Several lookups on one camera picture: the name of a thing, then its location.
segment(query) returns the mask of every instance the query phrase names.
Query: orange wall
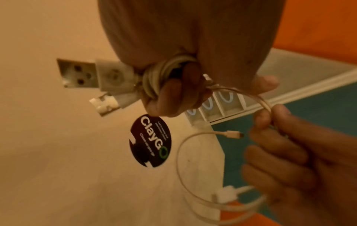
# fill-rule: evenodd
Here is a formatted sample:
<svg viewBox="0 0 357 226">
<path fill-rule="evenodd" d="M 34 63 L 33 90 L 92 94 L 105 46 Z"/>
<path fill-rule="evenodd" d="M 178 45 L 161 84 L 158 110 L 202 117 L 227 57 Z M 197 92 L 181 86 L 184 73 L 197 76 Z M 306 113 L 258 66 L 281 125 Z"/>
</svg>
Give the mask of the orange wall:
<svg viewBox="0 0 357 226">
<path fill-rule="evenodd" d="M 357 64 L 356 0 L 287 0 L 274 47 Z"/>
</svg>

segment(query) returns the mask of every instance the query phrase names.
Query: plastic compartment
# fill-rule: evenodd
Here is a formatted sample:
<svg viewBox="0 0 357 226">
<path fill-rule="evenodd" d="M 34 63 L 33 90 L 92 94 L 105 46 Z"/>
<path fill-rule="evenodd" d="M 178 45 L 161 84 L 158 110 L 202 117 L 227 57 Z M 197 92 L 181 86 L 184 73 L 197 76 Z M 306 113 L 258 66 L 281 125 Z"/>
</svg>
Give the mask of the plastic compartment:
<svg viewBox="0 0 357 226">
<path fill-rule="evenodd" d="M 198 109 L 185 111 L 185 116 L 191 125 L 205 122 L 205 119 Z"/>
<path fill-rule="evenodd" d="M 215 92 L 214 95 L 225 117 L 244 111 L 241 100 L 236 93 Z"/>
<path fill-rule="evenodd" d="M 206 121 L 212 122 L 223 118 L 223 112 L 220 110 L 214 96 L 208 98 L 200 107 L 203 116 L 205 117 Z"/>
</svg>

